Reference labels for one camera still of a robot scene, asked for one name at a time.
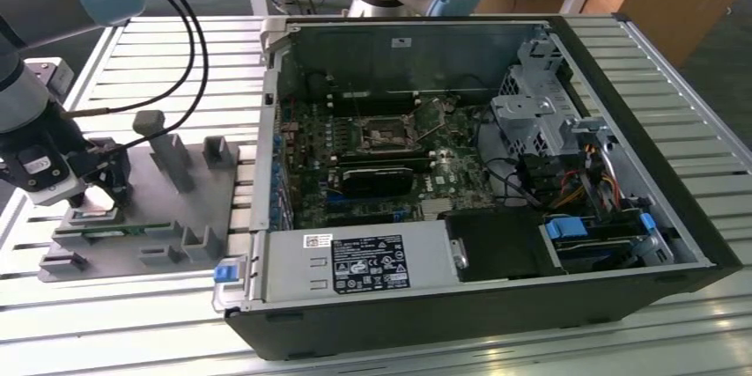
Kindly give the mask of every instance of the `warning label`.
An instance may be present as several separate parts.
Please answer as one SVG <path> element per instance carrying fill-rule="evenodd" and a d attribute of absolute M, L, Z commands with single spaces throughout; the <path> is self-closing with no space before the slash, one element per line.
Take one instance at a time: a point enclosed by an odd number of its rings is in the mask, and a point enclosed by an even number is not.
<path fill-rule="evenodd" d="M 332 240 L 332 273 L 339 294 L 410 288 L 402 235 Z"/>

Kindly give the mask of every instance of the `metal extrusion rail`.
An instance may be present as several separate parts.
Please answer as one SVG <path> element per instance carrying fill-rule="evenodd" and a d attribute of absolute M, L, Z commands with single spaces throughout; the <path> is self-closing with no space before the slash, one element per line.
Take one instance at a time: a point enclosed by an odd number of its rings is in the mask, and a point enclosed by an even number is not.
<path fill-rule="evenodd" d="M 632 376 L 752 371 L 750 152 L 630 23 L 603 16 L 568 21 L 746 263 L 742 271 L 703 291 L 663 299 L 620 322 L 300 362 L 264 362 L 212 310 L 211 271 L 40 283 L 38 263 L 64 206 L 34 208 L 16 191 L 0 218 L 3 375 Z M 215 134 L 244 143 L 231 222 L 236 254 L 247 247 L 252 196 L 264 72 L 260 23 L 251 17 L 203 18 L 211 83 L 200 111 L 180 130 L 187 143 Z M 159 94 L 179 78 L 187 54 L 176 18 L 139 18 L 126 28 L 107 29 L 67 106 L 112 107 Z M 199 77 L 198 70 L 176 95 L 160 102 L 168 119 L 188 107 Z M 588 98 L 586 103 L 595 108 Z M 126 141 L 135 138 L 132 118 L 119 114 L 80 122 L 90 136 Z"/>

